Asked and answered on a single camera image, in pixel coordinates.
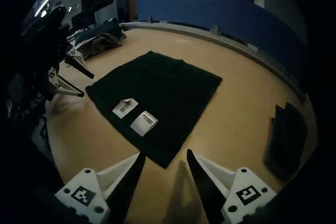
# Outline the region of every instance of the screw hole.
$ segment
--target screw hole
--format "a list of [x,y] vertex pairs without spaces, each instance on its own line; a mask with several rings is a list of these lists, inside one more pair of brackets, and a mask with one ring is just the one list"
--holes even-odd
[[230,207],[228,208],[228,211],[229,211],[230,213],[233,213],[233,212],[237,211],[237,207],[236,207],[236,206],[230,206]]
[[100,206],[96,206],[96,207],[94,208],[94,211],[95,211],[96,213],[102,213],[102,212],[104,212],[104,209],[103,209],[102,207],[100,207]]

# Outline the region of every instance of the cloth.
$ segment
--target cloth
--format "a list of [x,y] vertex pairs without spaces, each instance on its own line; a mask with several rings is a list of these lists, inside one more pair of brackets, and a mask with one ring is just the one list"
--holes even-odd
[[76,46],[76,49],[83,54],[83,58],[93,56],[104,50],[119,47],[123,45],[123,41],[119,37],[112,36],[109,33],[101,33],[96,37],[85,40]]
[[[101,114],[131,144],[167,168],[221,80],[183,60],[150,51],[117,67],[86,91]],[[112,110],[129,98],[139,104],[120,119]],[[141,137],[130,125],[144,111],[158,122]]]

